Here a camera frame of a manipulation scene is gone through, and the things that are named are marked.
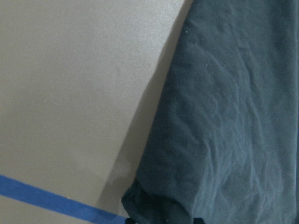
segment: blue stripe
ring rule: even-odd
[[[0,175],[0,195],[96,224],[124,224],[124,217]]]

